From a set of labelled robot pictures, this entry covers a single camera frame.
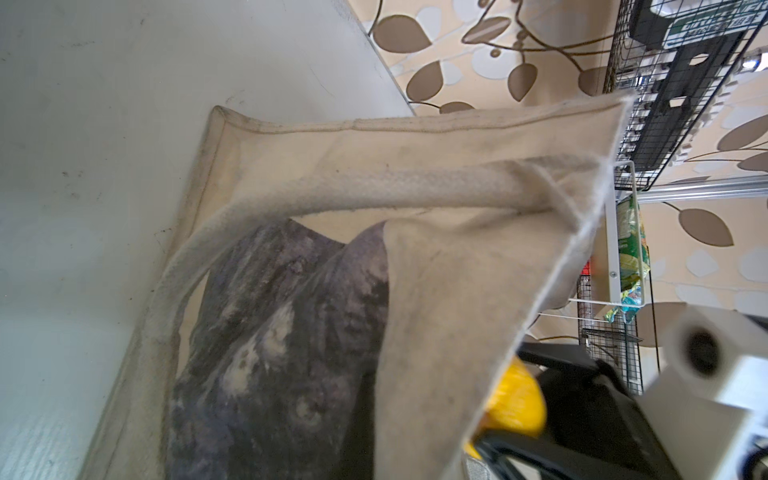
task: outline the brown leaf pattern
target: brown leaf pattern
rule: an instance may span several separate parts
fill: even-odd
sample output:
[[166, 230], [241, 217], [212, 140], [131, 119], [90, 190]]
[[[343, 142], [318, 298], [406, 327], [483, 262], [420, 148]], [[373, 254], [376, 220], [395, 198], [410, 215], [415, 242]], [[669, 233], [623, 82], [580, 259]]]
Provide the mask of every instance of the brown leaf pattern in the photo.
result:
[[462, 37], [462, 43], [475, 45], [491, 41], [504, 33], [504, 30], [506, 30], [511, 23], [512, 20], [507, 17], [486, 18], [469, 29], [469, 31]]
[[751, 144], [768, 132], [768, 115], [755, 118], [743, 125], [739, 125], [717, 142], [717, 150], [738, 150]]
[[406, 95], [412, 101], [427, 101], [438, 94], [442, 82], [440, 62], [434, 61], [421, 67], [411, 77], [406, 86]]
[[768, 173], [768, 151], [762, 154], [753, 155], [737, 165], [741, 170]]
[[507, 88], [516, 101], [522, 100], [531, 91], [536, 82], [538, 68], [529, 63], [523, 63], [515, 67], [507, 78]]
[[408, 15], [382, 18], [373, 28], [373, 41], [392, 53], [414, 53], [432, 44], [422, 26]]
[[603, 93], [606, 67], [595, 67], [584, 70], [578, 75], [578, 87], [585, 94], [595, 97]]
[[677, 215], [683, 230], [701, 243], [713, 247], [733, 246], [733, 236], [723, 219], [708, 210], [687, 208]]
[[455, 111], [464, 110], [475, 110], [475, 107], [464, 101], [452, 101], [440, 107], [440, 114], [452, 114]]

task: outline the canvas tote bag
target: canvas tote bag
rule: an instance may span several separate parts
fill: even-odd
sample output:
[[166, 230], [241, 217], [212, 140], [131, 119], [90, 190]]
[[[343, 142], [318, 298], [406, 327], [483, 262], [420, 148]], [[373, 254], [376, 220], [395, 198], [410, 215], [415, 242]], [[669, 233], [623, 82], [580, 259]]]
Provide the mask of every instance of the canvas tote bag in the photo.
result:
[[299, 125], [216, 107], [172, 256], [81, 478], [170, 476], [171, 433], [183, 427], [169, 425], [172, 388], [189, 355], [180, 327], [194, 324], [200, 309], [199, 299], [187, 301], [239, 241], [287, 218], [339, 245], [379, 225], [389, 296], [373, 476], [445, 478], [525, 327], [565, 303], [591, 253], [633, 101], [616, 93], [540, 108]]

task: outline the black wire mesh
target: black wire mesh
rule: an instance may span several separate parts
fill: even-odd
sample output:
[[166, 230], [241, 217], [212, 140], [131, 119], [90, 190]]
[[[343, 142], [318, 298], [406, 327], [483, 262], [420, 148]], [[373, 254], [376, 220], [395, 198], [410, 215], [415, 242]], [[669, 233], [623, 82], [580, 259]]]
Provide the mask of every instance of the black wire mesh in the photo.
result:
[[[765, 0], [622, 0], [604, 92], [638, 92], [618, 160], [649, 189], [766, 21]], [[615, 179], [630, 190], [628, 172]]]
[[[591, 277], [579, 277], [576, 295], [582, 300], [592, 299]], [[578, 303], [579, 343], [587, 349], [593, 359], [604, 360], [612, 365], [627, 388], [635, 395], [643, 393], [643, 373], [640, 366], [641, 339], [637, 337], [634, 321], [624, 322], [624, 314], [617, 313], [614, 322], [607, 323], [594, 318], [597, 314], [593, 303]]]

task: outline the patterned wallpaper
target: patterned wallpaper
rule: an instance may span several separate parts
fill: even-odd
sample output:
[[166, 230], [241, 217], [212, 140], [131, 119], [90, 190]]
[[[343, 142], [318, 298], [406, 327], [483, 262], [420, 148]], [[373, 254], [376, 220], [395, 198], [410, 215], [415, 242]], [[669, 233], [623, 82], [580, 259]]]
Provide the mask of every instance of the patterned wallpaper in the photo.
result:
[[657, 303], [768, 316], [768, 198], [644, 204], [643, 221]]
[[602, 90], [616, 0], [349, 0], [418, 115]]

